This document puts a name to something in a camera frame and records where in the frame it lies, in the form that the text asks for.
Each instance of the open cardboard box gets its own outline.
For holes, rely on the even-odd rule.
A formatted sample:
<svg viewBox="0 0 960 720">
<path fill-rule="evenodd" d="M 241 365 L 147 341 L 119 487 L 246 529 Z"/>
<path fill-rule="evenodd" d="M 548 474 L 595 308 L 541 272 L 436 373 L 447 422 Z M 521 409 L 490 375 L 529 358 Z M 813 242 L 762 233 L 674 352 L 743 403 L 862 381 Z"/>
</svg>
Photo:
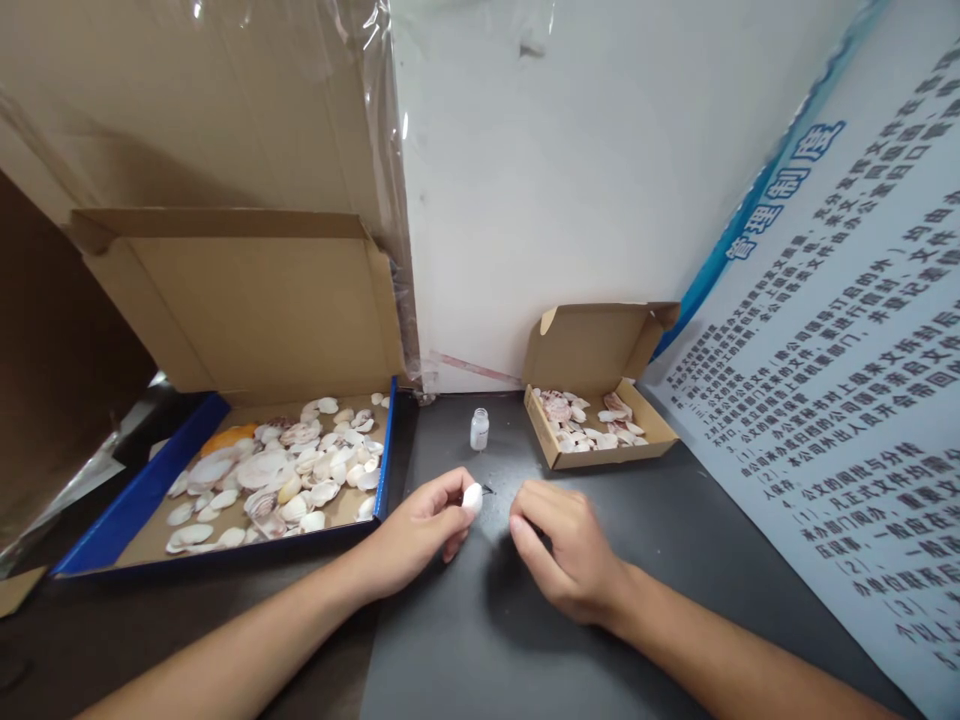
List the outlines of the open cardboard box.
<svg viewBox="0 0 960 720">
<path fill-rule="evenodd" d="M 215 390 L 54 569 L 58 576 L 158 561 L 183 498 L 166 491 L 215 432 L 299 418 L 316 398 L 371 408 L 385 446 L 372 530 L 386 512 L 393 403 L 402 350 L 389 258 L 359 218 L 272 210 L 77 210 L 71 239 L 91 272 L 181 392 Z M 321 415 L 329 425 L 332 417 Z M 345 486 L 325 530 L 261 545 L 316 543 L 355 526 L 367 494 Z M 249 523 L 244 497 L 211 524 L 215 541 Z M 243 552 L 251 546 L 220 550 Z"/>
<path fill-rule="evenodd" d="M 639 379 L 664 331 L 673 327 L 679 303 L 560 305 L 548 310 L 530 331 L 523 366 L 524 406 L 554 470 L 660 457 L 679 439 L 637 392 Z M 564 453 L 550 429 L 534 388 L 572 392 L 590 403 L 583 427 L 606 432 L 597 412 L 603 396 L 616 391 L 633 410 L 647 445 Z"/>
</svg>

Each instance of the left hand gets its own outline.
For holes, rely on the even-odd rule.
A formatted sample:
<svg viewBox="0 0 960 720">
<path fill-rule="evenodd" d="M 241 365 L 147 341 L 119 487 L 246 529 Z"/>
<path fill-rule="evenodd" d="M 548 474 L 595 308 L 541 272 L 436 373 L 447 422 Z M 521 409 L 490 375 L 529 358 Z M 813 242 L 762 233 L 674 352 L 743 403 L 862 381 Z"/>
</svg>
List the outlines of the left hand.
<svg viewBox="0 0 960 720">
<path fill-rule="evenodd" d="M 373 535 L 344 555 L 351 567 L 359 568 L 365 601 L 405 588 L 441 547 L 443 561 L 453 560 L 474 520 L 473 512 L 456 501 L 474 482 L 460 467 L 421 485 Z"/>
</svg>

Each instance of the clear vial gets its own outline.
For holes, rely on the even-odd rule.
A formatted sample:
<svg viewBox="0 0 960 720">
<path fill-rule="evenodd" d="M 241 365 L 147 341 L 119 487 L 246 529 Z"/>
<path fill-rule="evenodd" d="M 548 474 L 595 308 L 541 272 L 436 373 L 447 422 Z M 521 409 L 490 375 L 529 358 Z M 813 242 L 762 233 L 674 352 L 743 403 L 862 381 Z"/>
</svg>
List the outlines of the clear vial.
<svg viewBox="0 0 960 720">
<path fill-rule="evenodd" d="M 470 421 L 470 447 L 477 451 L 485 450 L 489 434 L 490 418 L 487 417 L 487 411 L 477 408 L 473 412 L 473 420 Z"/>
</svg>

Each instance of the box flap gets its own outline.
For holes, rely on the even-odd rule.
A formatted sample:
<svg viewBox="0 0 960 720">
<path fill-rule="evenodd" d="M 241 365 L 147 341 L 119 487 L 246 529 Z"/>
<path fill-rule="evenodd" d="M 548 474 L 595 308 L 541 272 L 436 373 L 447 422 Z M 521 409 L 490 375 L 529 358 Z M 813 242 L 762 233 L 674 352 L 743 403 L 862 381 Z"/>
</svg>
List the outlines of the box flap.
<svg viewBox="0 0 960 720">
<path fill-rule="evenodd" d="M 643 374 L 679 303 L 560 305 L 530 331 L 523 382 L 578 392 L 612 389 Z"/>
<path fill-rule="evenodd" d="M 70 229 L 181 392 L 281 402 L 402 371 L 390 260 L 356 216 L 78 210 Z"/>
</svg>

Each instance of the right hand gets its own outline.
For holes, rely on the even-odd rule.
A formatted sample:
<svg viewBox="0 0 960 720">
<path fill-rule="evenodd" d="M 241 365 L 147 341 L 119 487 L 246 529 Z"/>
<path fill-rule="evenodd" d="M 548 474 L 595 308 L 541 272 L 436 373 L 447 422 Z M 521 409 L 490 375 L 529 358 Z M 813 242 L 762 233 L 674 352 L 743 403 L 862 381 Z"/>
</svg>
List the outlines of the right hand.
<svg viewBox="0 0 960 720">
<path fill-rule="evenodd" d="M 552 555 L 530 523 L 550 538 Z M 628 566 L 610 549 L 582 493 L 527 480 L 510 507 L 510 534 L 540 591 L 574 621 L 609 630 L 630 606 Z"/>
</svg>

